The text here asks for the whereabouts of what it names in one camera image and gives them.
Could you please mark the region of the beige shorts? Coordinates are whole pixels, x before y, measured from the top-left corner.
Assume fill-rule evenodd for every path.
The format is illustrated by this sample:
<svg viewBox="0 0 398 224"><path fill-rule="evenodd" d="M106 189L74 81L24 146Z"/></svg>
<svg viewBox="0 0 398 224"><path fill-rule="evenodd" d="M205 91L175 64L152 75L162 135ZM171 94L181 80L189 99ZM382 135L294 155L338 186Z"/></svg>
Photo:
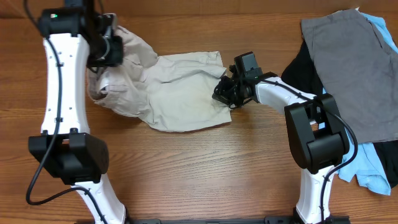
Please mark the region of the beige shorts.
<svg viewBox="0 0 398 224"><path fill-rule="evenodd" d="M219 51L159 56L138 35L119 26L121 65L89 71L88 95L117 114L165 132L186 132L231 122L230 109L213 99L226 75Z"/></svg>

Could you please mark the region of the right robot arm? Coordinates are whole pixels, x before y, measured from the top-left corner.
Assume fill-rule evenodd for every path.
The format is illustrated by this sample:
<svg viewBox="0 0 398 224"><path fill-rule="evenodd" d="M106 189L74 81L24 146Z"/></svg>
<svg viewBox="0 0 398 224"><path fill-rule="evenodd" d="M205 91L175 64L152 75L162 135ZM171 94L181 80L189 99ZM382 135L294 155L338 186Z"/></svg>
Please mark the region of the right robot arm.
<svg viewBox="0 0 398 224"><path fill-rule="evenodd" d="M213 99L230 109L255 101L284 115L289 147L301 169L300 196L291 216L268 216L265 223L349 223L330 213L333 177L349 151L348 125L335 99L302 92L275 73L263 73L253 52L234 58L231 77L222 77Z"/></svg>

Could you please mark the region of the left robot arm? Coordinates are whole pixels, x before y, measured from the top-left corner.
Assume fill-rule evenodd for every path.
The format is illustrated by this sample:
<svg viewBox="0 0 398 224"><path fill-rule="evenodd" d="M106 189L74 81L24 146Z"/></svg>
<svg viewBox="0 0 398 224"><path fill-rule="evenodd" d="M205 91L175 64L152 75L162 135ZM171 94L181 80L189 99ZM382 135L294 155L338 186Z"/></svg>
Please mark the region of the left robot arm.
<svg viewBox="0 0 398 224"><path fill-rule="evenodd" d="M33 23L44 40L47 103L29 152L39 170L61 179L67 192L78 192L95 223L129 223L107 175L107 145L91 135L85 109L86 71L98 73L123 60L116 15L96 11L94 1L68 0L44 9Z"/></svg>

